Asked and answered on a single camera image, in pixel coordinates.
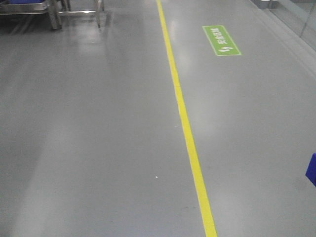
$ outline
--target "green sign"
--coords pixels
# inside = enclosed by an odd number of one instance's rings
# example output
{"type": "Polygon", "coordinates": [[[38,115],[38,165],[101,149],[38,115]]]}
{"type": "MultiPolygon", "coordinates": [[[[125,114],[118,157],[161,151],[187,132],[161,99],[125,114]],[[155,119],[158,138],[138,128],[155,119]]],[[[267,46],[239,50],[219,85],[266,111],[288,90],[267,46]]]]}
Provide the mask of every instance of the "green sign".
{"type": "Polygon", "coordinates": [[[217,56],[241,55],[224,26],[203,26],[203,29],[217,56]]]}

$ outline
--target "gray floor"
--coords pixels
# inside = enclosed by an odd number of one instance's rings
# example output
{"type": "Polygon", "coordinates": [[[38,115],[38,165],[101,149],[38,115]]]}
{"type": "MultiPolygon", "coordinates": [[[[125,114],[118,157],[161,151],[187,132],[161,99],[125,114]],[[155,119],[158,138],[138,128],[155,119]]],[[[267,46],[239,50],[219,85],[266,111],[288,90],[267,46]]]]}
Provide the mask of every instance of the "gray floor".
{"type": "MultiPolygon", "coordinates": [[[[1,22],[1,237],[205,236],[156,3],[106,3],[100,30],[1,22]]],[[[248,0],[162,4],[218,236],[314,237],[314,75],[248,0]]]]}

